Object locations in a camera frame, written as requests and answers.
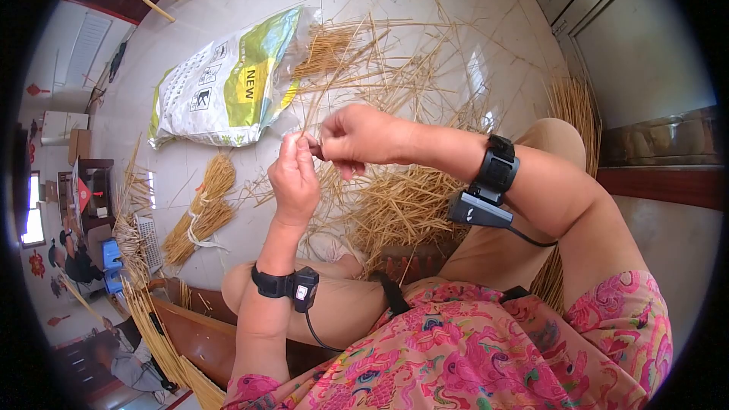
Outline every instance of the white plastic bag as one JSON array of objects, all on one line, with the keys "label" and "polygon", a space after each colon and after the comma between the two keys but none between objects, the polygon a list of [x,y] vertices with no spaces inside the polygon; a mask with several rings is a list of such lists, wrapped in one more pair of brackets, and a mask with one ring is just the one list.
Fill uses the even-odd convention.
[{"label": "white plastic bag", "polygon": [[152,148],[176,137],[241,147],[291,102],[296,66],[308,55],[318,8],[298,6],[212,41],[169,69],[155,88],[147,134]]}]

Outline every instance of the person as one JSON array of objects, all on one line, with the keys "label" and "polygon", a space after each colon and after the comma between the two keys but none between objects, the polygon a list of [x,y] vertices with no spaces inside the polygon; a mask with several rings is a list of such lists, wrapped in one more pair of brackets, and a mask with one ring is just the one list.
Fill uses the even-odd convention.
[{"label": "person", "polygon": [[[470,183],[491,145],[489,136],[367,105],[332,114],[321,135],[322,157],[346,180],[364,164],[397,163]],[[224,278],[238,314],[224,408],[640,408],[666,378],[666,303],[612,197],[585,173],[584,146],[568,123],[540,119],[516,140],[520,165],[505,193],[517,230],[559,242],[564,317],[525,290],[553,248],[505,229],[473,226],[438,276],[402,288],[409,310],[397,315],[379,283],[346,279],[336,263],[296,260],[319,200],[316,146],[309,134],[284,137],[268,169],[277,207],[263,249]],[[288,376],[285,339],[315,341],[289,298],[259,294],[253,265],[273,276],[302,266],[320,273],[311,325],[344,349],[338,357]]]},{"label": "person", "polygon": [[[93,342],[93,357],[124,385],[164,397],[164,391],[174,393],[177,386],[169,382],[153,357],[147,343],[141,338],[136,326],[128,323],[130,319],[114,326],[103,317],[104,327],[112,333],[112,338]],[[131,329],[129,336],[126,329]]]},{"label": "person", "polygon": [[54,268],[60,266],[66,275],[75,282],[89,284],[94,280],[103,280],[104,272],[92,263],[86,245],[79,243],[78,250],[74,249],[74,240],[71,238],[71,229],[68,228],[68,217],[63,218],[63,231],[58,235],[58,241],[63,249],[55,246],[55,239],[51,239],[48,248],[48,261]]}]

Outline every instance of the pink floral shirt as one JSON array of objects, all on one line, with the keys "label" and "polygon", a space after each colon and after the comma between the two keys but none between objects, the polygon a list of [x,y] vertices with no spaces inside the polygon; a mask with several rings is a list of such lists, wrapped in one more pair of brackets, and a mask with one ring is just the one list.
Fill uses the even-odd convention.
[{"label": "pink floral shirt", "polygon": [[501,296],[426,288],[287,383],[233,377],[223,408],[641,408],[669,373],[668,312],[647,271],[605,280],[564,319],[537,296]]}]

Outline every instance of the wrist strap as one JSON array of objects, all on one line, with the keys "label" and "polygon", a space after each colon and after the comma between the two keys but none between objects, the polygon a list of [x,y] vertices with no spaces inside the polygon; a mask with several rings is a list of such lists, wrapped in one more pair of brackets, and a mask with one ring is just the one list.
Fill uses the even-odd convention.
[{"label": "wrist strap", "polygon": [[503,203],[502,195],[511,188],[518,169],[519,159],[515,156],[514,144],[511,140],[492,134],[488,138],[481,168],[468,192],[500,206]]},{"label": "wrist strap", "polygon": [[251,268],[251,279],[258,287],[258,294],[267,298],[283,298],[294,294],[294,274],[286,276],[272,276]]}]

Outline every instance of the window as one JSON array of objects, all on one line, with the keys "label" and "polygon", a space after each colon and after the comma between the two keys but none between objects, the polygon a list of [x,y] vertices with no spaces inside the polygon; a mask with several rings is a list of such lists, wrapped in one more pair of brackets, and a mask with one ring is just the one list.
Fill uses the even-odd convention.
[{"label": "window", "polygon": [[41,220],[41,208],[38,205],[40,200],[40,172],[32,171],[28,181],[31,188],[31,201],[28,204],[28,223],[25,225],[26,233],[21,236],[24,248],[45,245],[43,235],[43,221]]}]

